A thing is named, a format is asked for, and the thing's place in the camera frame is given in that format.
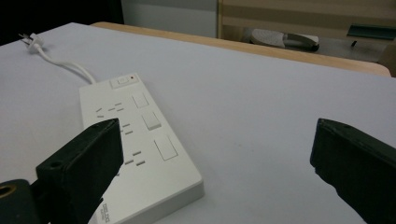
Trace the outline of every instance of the wall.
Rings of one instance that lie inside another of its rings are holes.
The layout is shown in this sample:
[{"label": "wall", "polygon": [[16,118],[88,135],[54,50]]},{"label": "wall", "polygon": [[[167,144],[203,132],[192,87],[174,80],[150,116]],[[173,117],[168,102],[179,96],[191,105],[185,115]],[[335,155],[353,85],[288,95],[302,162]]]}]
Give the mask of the wall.
[{"label": "wall", "polygon": [[121,0],[124,23],[216,37],[217,0]]}]

